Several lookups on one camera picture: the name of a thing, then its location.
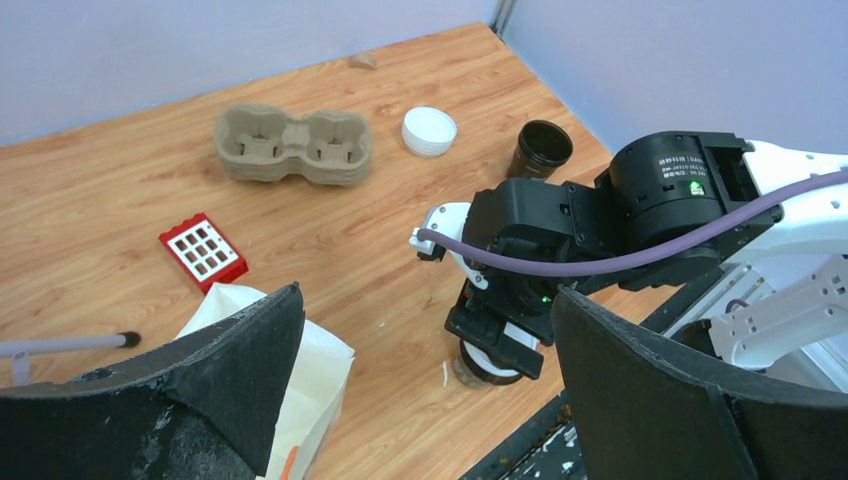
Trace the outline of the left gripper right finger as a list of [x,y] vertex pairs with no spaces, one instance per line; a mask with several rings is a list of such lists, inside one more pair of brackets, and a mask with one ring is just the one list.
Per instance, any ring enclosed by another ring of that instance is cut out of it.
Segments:
[[592,479],[843,479],[847,397],[753,373],[562,288],[556,350]]

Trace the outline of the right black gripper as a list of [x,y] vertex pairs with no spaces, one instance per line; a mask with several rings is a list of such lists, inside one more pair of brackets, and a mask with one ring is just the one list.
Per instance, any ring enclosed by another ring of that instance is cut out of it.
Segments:
[[[536,262],[580,262],[608,258],[604,238],[610,194],[573,182],[560,186],[509,179],[477,192],[461,241],[487,252]],[[463,305],[453,306],[444,328],[507,369],[537,380],[544,357],[535,337],[503,334],[512,322],[528,332],[551,330],[550,312],[558,278],[524,276],[466,259],[483,273],[488,287],[466,285]]]

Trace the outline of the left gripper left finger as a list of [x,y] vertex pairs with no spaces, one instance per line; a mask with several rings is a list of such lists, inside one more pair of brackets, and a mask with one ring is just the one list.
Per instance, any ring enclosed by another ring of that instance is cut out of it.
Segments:
[[212,325],[65,383],[1,392],[5,479],[253,479],[305,326],[290,284]]

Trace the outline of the dark brown plastic cup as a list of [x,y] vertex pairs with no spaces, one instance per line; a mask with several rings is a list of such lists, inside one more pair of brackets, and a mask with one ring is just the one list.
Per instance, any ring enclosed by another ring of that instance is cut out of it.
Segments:
[[460,340],[453,361],[457,379],[472,389],[486,389],[514,384],[523,375],[516,370],[496,366],[483,350]]

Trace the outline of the white plastic cup lid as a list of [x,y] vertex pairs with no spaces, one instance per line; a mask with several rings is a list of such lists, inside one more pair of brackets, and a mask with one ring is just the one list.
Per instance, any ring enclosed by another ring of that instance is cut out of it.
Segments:
[[484,383],[507,385],[522,378],[520,372],[498,364],[487,352],[465,340],[459,342],[459,359],[472,377]]

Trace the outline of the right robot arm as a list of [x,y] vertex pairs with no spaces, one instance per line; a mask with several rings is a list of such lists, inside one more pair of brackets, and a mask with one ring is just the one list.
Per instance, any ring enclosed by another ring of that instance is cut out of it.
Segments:
[[707,284],[664,324],[761,371],[847,328],[847,159],[731,133],[626,145],[592,186],[514,177],[433,207],[410,237],[465,275],[445,327],[484,385],[537,379],[560,287],[591,295]]

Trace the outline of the white paper bakery bag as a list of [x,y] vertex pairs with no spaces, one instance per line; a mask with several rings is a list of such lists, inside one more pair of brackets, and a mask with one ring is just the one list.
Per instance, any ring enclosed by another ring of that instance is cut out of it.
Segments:
[[[212,325],[265,296],[252,287],[213,283],[175,339]],[[306,319],[275,427],[269,476],[256,479],[313,479],[317,457],[341,415],[354,360],[351,346]]]

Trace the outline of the red toy block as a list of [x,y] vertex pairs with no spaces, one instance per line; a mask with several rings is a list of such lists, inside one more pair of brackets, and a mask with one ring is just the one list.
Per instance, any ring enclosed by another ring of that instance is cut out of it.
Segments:
[[214,284],[233,283],[249,271],[244,256],[205,213],[183,220],[158,240],[204,295]]

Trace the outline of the tripod stand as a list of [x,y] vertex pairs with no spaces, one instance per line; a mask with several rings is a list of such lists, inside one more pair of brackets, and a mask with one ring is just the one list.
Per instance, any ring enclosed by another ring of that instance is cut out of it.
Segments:
[[103,336],[2,342],[1,358],[11,360],[13,386],[19,387],[30,384],[30,358],[32,356],[80,350],[134,348],[141,340],[140,333],[127,331]]

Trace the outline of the stack of white lids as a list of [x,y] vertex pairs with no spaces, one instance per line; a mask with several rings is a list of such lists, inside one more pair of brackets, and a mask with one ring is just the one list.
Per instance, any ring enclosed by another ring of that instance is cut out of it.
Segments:
[[453,145],[458,135],[458,126],[444,111],[418,106],[405,113],[401,135],[406,147],[415,155],[438,157]]

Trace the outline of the cardboard cup carrier tray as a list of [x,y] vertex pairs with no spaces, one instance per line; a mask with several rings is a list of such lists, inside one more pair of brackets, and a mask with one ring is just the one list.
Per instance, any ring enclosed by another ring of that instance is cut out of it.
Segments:
[[362,182],[372,163],[367,120],[347,111],[293,115],[265,104],[237,104],[217,120],[214,145],[232,179],[278,182],[299,175],[317,185]]

